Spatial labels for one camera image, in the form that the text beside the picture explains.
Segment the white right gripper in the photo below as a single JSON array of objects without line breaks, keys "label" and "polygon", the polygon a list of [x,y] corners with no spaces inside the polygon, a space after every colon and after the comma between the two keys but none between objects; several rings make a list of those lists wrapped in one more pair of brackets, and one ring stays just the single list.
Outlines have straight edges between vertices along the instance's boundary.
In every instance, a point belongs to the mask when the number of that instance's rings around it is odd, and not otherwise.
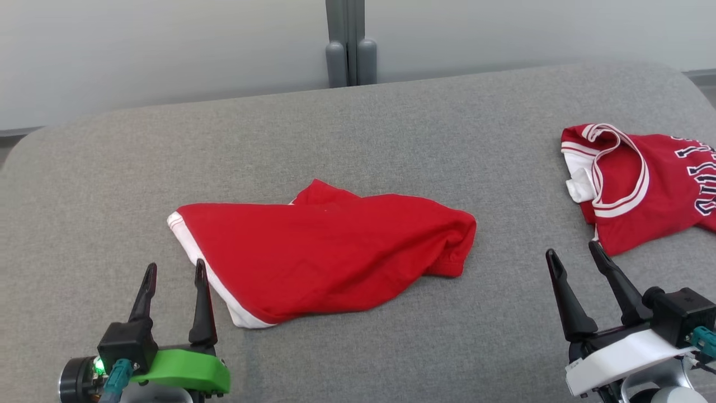
[{"label": "white right gripper", "polygon": [[545,252],[557,301],[563,336],[570,342],[566,385],[571,396],[587,398],[696,398],[688,372],[696,347],[678,349],[647,323],[652,310],[642,303],[637,290],[598,241],[588,247],[599,273],[608,281],[621,310],[623,326],[598,332],[568,283],[568,273],[555,250]]}]

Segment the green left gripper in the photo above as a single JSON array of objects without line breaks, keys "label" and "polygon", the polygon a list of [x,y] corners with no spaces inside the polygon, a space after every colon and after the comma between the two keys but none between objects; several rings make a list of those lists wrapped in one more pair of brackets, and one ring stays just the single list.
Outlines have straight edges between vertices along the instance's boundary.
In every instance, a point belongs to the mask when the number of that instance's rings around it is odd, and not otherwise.
[{"label": "green left gripper", "polygon": [[[150,263],[130,312],[128,323],[153,324],[150,316],[151,301],[156,293],[158,265]],[[194,324],[189,332],[192,349],[213,349],[218,342],[210,285],[205,261],[197,259],[195,265]],[[211,354],[184,349],[159,350],[147,373],[135,373],[134,383],[158,383],[167,387],[197,390],[205,395],[227,395],[231,388],[231,375],[222,360]]]}]

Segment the red basketball jersey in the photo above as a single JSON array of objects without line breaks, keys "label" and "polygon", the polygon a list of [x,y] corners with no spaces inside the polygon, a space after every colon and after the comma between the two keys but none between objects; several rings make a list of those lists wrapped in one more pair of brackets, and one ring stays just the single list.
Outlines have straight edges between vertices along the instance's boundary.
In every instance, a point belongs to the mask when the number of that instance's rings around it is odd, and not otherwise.
[{"label": "red basketball jersey", "polygon": [[716,148],[665,134],[627,134],[611,124],[565,128],[566,188],[618,255],[698,227],[716,233]]}]

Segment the red shorts with white band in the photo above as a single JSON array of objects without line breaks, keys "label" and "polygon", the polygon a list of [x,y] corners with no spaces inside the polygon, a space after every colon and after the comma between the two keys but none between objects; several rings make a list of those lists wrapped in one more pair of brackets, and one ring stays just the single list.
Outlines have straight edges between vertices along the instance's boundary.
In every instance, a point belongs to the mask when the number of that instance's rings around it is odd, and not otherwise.
[{"label": "red shorts with white band", "polygon": [[430,199],[317,179],[287,204],[187,204],[166,222],[244,329],[368,311],[422,277],[460,277],[477,232],[472,214]]}]

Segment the grey fabric sofa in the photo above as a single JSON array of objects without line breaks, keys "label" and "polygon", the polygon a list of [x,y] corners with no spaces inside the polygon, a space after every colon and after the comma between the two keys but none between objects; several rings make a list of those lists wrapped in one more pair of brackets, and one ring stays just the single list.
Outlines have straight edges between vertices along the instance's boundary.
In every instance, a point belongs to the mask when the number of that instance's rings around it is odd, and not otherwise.
[{"label": "grey fabric sofa", "polygon": [[287,203],[315,178],[470,212],[465,273],[419,280],[366,313],[263,331],[233,326],[213,296],[233,377],[217,403],[580,403],[545,251],[599,326],[618,325],[559,147],[563,128],[591,122],[716,147],[716,109],[649,62],[135,108],[35,131],[0,169],[0,403],[57,403],[62,368],[128,317],[151,262],[154,337],[186,342],[194,266],[168,216],[197,202]]}]

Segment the grey partition post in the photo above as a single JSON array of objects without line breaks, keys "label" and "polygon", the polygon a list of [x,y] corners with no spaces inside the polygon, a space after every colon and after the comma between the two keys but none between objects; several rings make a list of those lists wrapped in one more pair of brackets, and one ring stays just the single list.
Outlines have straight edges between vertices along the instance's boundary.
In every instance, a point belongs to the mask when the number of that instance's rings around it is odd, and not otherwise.
[{"label": "grey partition post", "polygon": [[378,82],[378,44],[365,33],[365,0],[325,0],[329,87]]}]

